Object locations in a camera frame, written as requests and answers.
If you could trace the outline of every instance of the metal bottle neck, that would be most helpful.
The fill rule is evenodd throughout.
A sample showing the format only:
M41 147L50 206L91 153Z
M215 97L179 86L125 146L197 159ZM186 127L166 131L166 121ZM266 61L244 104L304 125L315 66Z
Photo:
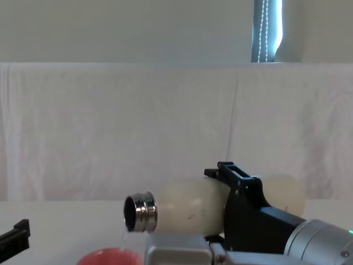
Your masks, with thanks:
M157 202L153 194L137 193L127 197L124 219L129 232L153 232L157 226Z

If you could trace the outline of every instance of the bottle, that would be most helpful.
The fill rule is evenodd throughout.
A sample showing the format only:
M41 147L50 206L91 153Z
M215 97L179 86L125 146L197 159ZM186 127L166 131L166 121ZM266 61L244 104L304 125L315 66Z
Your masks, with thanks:
M268 203L301 216L304 190L288 175L260 177ZM176 232L218 235L223 232L224 208L230 187L209 178L173 183L156 192L139 193L125 200L129 232Z

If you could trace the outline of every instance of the red cup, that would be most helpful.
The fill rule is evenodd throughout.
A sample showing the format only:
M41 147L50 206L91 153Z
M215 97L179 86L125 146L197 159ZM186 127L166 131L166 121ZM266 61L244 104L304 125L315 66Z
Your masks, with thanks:
M134 251L105 248L84 256L77 265L143 265L142 258Z

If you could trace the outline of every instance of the white tablecloth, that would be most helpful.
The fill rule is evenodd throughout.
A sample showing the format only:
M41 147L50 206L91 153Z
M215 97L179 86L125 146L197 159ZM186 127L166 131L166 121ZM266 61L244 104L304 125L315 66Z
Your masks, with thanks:
M352 201L309 200L304 218L318 218L353 228ZM30 249L6 261L7 265L71 265L85 254L119 247L124 233L123 202L0 203L0 232L29 218ZM130 234L127 248L144 252L146 234Z

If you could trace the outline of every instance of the white wall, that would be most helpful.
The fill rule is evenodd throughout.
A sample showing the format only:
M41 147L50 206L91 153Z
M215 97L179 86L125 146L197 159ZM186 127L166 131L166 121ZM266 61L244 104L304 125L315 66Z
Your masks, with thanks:
M253 0L1 0L0 62L249 62Z
M352 0L283 0L276 61L353 62Z

